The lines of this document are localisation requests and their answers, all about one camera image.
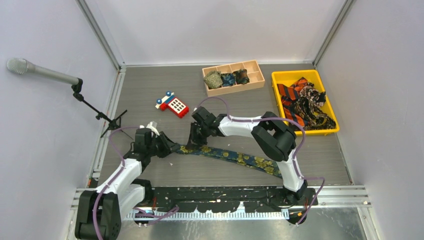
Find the white panel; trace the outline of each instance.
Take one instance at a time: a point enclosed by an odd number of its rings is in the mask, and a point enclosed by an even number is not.
[[[384,240],[422,239],[424,1],[356,1],[318,65]]]
[[[344,0],[94,0],[128,65],[314,60]]]
[[[3,0],[0,22],[0,239],[57,240],[87,184],[101,122],[70,85],[13,74],[7,59],[84,79],[81,93],[100,110],[116,70],[74,0]]]

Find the microphone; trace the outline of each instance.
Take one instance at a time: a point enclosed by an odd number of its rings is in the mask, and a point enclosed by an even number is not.
[[[70,85],[78,85],[80,81],[78,77],[70,76],[41,66],[37,66],[23,58],[9,59],[7,61],[7,69],[9,69],[9,71],[15,74],[35,74]]]

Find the cable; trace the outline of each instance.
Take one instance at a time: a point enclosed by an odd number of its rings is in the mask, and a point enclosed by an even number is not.
[[[98,193],[98,195],[97,195],[97,197],[95,199],[95,202],[94,202],[93,211],[92,211],[92,218],[93,218],[93,225],[94,225],[95,234],[97,235],[98,240],[103,240],[102,233],[100,233],[100,229],[99,229],[99,223],[97,222],[97,210],[99,208],[100,198],[102,197],[102,195],[106,191],[106,189],[114,182],[114,180],[122,173],[122,171],[124,171],[124,168],[125,168],[125,159],[122,156],[122,154],[119,152],[117,146],[112,141],[112,136],[117,131],[120,131],[120,130],[124,130],[124,129],[138,129],[138,128],[139,128],[138,126],[121,127],[121,128],[118,128],[118,129],[114,130],[109,135],[110,145],[112,145],[112,148],[116,151],[116,153],[118,153],[118,156],[120,158],[120,161],[121,161],[122,166],[120,167],[119,171],[112,177],[112,179],[110,179],[110,181],[108,181],[106,183],[106,185],[103,187],[103,189]]]
[[[228,106],[228,103],[227,103],[224,99],[222,99],[222,98],[220,98],[220,97],[217,97],[217,96],[210,96],[210,97],[207,97],[207,98],[203,99],[203,100],[202,100],[202,101],[201,101],[201,102],[197,105],[197,107],[196,107],[194,110],[196,110],[198,107],[200,107],[200,106],[202,105],[202,103],[203,103],[203,102],[205,102],[206,100],[209,100],[209,99],[218,99],[218,100],[221,100],[221,101],[225,104],[225,107],[226,107],[226,115],[227,115],[227,117],[228,117],[228,119],[229,119],[230,121],[239,122],[239,123],[251,123],[251,122],[262,122],[262,121],[280,120],[280,121],[287,121],[287,122],[289,122],[289,123],[291,123],[291,124],[295,125],[297,128],[299,128],[299,129],[300,129],[300,131],[302,132],[302,141],[300,142],[300,144],[296,147],[296,149],[295,149],[295,150],[294,150],[294,152],[293,152],[293,165],[294,165],[294,170],[295,170],[295,172],[296,172],[296,174],[297,174],[297,176],[298,176],[299,178],[301,178],[301,179],[303,179],[303,180],[306,180],[306,181],[322,180],[322,184],[321,184],[321,186],[319,187],[318,191],[316,191],[315,196],[312,198],[312,201],[310,202],[310,205],[309,205],[309,207],[306,209],[305,213],[302,215],[302,217],[300,218],[300,220],[299,220],[299,221],[297,221],[296,225],[299,225],[299,224],[303,221],[303,219],[306,217],[306,215],[308,214],[309,210],[311,209],[312,205],[314,204],[315,200],[317,199],[318,194],[319,194],[319,193],[321,192],[321,190],[323,189],[323,187],[324,187],[324,183],[326,182],[326,179],[325,179],[323,176],[318,176],[318,177],[304,177],[304,176],[302,176],[302,175],[299,173],[298,165],[297,165],[297,161],[295,161],[294,159],[295,159],[295,157],[296,157],[296,154],[298,154],[299,149],[301,149],[301,147],[303,146],[303,144],[304,144],[304,142],[305,142],[306,133],[305,133],[304,128],[303,128],[301,125],[299,125],[299,123],[297,123],[297,122],[295,122],[295,121],[293,121],[293,120],[291,120],[291,119],[287,119],[287,118],[283,118],[283,117],[266,117],[266,118],[260,118],[260,119],[236,119],[236,118],[232,118],[232,116],[230,115],[230,108],[229,108],[229,106]]]
[[[294,206],[294,204],[293,205],[291,205],[291,206],[285,206],[285,207],[278,207],[279,209],[289,209],[289,208],[291,208],[291,207],[293,207]]]
[[[151,210],[154,211],[156,207],[156,197],[153,197],[153,205],[151,206]]]
[[[180,210],[180,208],[178,207],[178,206],[176,206],[176,207],[174,207],[174,208],[172,208],[171,210],[169,210],[167,213],[165,213],[164,215],[162,215],[162,216],[158,216],[158,215],[154,215],[154,214],[150,214],[150,213],[147,213],[146,211],[144,211],[143,209],[141,209],[141,208],[138,208],[138,207],[134,207],[134,209],[135,210],[138,210],[138,211],[140,211],[141,213],[136,213],[135,215],[136,216],[141,216],[141,217],[148,217],[148,218],[155,218],[156,220],[154,220],[154,221],[151,221],[151,222],[149,222],[149,223],[146,223],[145,224],[145,226],[147,227],[147,226],[150,226],[150,225],[153,225],[153,224],[156,224],[157,222],[159,222],[160,220],[162,220],[162,219],[164,219],[164,218],[168,218],[168,217],[170,217],[170,216],[172,216],[172,215],[174,215],[174,214],[176,214],[179,210]]]

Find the folded fabric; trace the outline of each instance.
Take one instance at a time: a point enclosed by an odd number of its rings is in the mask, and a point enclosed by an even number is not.
[[[221,73],[219,71],[210,71],[208,72],[203,81],[210,89],[217,89],[223,85],[223,80],[221,79]]]
[[[277,163],[275,161],[268,160],[263,157],[252,156],[241,152],[229,151],[206,145],[197,149],[187,149],[186,145],[180,145],[180,148],[176,151],[176,153],[219,159],[226,162],[239,164],[251,169],[256,169],[258,171],[273,175],[278,178],[282,178],[281,171],[278,168]]]
[[[247,69],[240,69],[234,71],[232,74],[235,75],[235,82],[237,84],[247,84],[250,82]]]
[[[326,102],[325,91],[319,92],[304,77],[291,86],[277,86],[286,118],[297,122],[305,130],[336,128],[336,122],[320,109]]]
[[[236,84],[236,76],[232,73],[221,73],[222,86],[230,87]]]

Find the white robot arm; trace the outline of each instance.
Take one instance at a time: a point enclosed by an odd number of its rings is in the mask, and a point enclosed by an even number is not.
[[[215,117],[204,107],[196,109],[192,115],[190,136],[186,148],[199,148],[207,144],[210,136],[242,136],[254,138],[263,152],[276,161],[283,178],[283,194],[286,200],[295,204],[302,198],[308,186],[297,167],[293,157],[296,147],[296,134],[272,112],[252,118],[231,117],[220,114]],[[137,129],[131,150],[124,156],[125,160],[105,183],[95,190],[84,191],[78,204],[75,236],[78,239],[97,239],[93,222],[93,206],[99,193],[101,196],[97,211],[98,229],[104,240],[115,240],[121,229],[122,220],[139,203],[148,203],[153,199],[152,185],[148,180],[137,179],[146,169],[153,156],[164,158],[179,148],[161,131],[156,130],[156,123]]]
[[[296,147],[296,134],[280,120],[264,120],[277,117],[272,112],[266,112],[257,117],[234,117],[226,114],[215,117],[204,107],[197,108],[191,115],[196,122],[191,124],[188,148],[197,148],[206,145],[209,136],[242,136],[254,138],[263,152],[274,160],[283,178],[284,188],[287,190],[289,202],[296,203],[308,184],[303,179],[296,156],[293,157]]]

